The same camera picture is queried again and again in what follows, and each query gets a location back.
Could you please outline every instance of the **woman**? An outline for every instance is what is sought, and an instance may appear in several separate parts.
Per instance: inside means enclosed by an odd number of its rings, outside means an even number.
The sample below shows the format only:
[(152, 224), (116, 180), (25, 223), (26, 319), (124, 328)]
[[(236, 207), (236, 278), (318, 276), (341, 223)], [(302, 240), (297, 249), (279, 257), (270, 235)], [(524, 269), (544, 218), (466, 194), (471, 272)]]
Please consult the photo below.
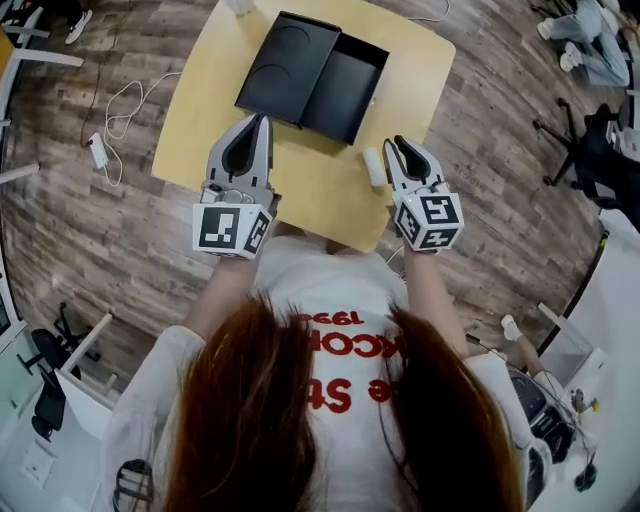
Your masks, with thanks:
[[(560, 57), (560, 68), (569, 72), (584, 66), (591, 85), (626, 87), (629, 69), (616, 36), (622, 30), (627, 40), (638, 43), (638, 14), (640, 5), (635, 0), (578, 0), (575, 14), (561, 18), (547, 18), (538, 24), (538, 33), (544, 40), (569, 39)], [(597, 40), (601, 50), (591, 43)], [(585, 44), (587, 54), (574, 43)]]
[(222, 258), (114, 411), (116, 510), (131, 459), (152, 474), (133, 494), (153, 510), (522, 510), (479, 378), (502, 372), (515, 392), (502, 360), (466, 359), (435, 258), (407, 246), (405, 287), (380, 256), (328, 255), (283, 224), (259, 262)]

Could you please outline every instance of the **floor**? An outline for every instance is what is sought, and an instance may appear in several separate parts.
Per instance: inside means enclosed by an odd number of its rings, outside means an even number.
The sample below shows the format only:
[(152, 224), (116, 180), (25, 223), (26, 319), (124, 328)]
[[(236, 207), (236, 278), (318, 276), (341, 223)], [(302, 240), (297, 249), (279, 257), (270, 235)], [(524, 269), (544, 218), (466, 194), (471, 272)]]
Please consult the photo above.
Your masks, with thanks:
[[(117, 144), (125, 165), (120, 187), (93, 169), (80, 142), (101, 130), (109, 98), (128, 82), (149, 86), (182, 69), (215, 3), (101, 1), (67, 49), (84, 56), (84, 66), (25, 65), (12, 103), (5, 168), (34, 159), (43, 167), (0, 189), (17, 306), (34, 327), (49, 327), (63, 300), (89, 323), (111, 311), (116, 321), (101, 340), (100, 368), (124, 381), (158, 333), (182, 318), (215, 264), (190, 250), (197, 197), (150, 176), (176, 78), (156, 88)], [(407, 17), (437, 17), (445, 7), (444, 0), (373, 3)], [(419, 22), (457, 48), (425, 145), (461, 194), (466, 217), (455, 250), (440, 257), (442, 270), (467, 332), (488, 344), (500, 342), (499, 321), (510, 312), (539, 345), (551, 325), (536, 305), (564, 308), (600, 238), (591, 203), (567, 183), (542, 184), (564, 154), (531, 121), (564, 131), (556, 97), (568, 99), (577, 117), (623, 98), (621, 90), (589, 87), (584, 76), (560, 71), (535, 31), (538, 21), (523, 0), (457, 0), (441, 23)], [(54, 35), (36, 47), (64, 51), (65, 29), (51, 23)], [(116, 110), (134, 108), (136, 95), (129, 91)], [(398, 246), (387, 233), (379, 251), (388, 256)], [(392, 266), (401, 270), (402, 258)]]

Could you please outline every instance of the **white shoe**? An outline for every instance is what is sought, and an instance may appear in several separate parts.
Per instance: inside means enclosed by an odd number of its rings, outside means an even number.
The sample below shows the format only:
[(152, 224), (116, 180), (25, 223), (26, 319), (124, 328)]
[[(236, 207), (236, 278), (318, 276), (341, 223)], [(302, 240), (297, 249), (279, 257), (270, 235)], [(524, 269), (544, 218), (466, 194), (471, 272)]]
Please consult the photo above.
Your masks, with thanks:
[(82, 13), (82, 18), (80, 18), (80, 21), (69, 29), (69, 35), (67, 36), (67, 40), (65, 41), (65, 43), (71, 44), (78, 40), (80, 34), (82, 34), (82, 31), (84, 30), (84, 27), (86, 27), (87, 23), (89, 23), (91, 16), (93, 16), (93, 11), (91, 9)]
[(538, 23), (538, 34), (545, 41), (551, 39), (551, 28), (553, 27), (553, 18), (547, 18), (546, 20)]
[(504, 329), (504, 337), (509, 341), (516, 341), (522, 336), (522, 332), (518, 329), (518, 325), (511, 315), (507, 315), (500, 320), (500, 324), (502, 324), (502, 328)]
[(573, 68), (583, 64), (582, 53), (578, 47), (569, 41), (564, 47), (564, 53), (560, 57), (560, 69), (568, 73)]

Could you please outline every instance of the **jeans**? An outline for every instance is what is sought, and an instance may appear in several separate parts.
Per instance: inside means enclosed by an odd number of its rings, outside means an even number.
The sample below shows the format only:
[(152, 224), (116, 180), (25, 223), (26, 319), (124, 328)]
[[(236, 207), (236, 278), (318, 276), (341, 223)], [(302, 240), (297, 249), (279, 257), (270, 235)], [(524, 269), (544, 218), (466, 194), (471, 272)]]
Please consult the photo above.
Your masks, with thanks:
[[(575, 14), (553, 20), (550, 25), (551, 39), (569, 39), (586, 45), (584, 67), (592, 85), (629, 85), (627, 63), (596, 0), (579, 0)], [(602, 46), (602, 54), (591, 45), (594, 39)]]

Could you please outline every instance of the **long brown hair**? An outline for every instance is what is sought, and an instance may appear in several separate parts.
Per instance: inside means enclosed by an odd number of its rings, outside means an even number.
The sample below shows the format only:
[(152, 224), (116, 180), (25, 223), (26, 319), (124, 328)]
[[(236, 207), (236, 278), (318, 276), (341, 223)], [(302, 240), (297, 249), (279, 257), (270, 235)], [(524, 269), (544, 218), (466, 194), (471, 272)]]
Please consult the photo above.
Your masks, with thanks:
[[(520, 512), (513, 449), (488, 392), (430, 324), (395, 306), (391, 319), (402, 353), (400, 369), (387, 368), (405, 447), (396, 462), (420, 508)], [(312, 508), (309, 339), (294, 311), (276, 318), (251, 298), (209, 340), (184, 379), (166, 512)]]

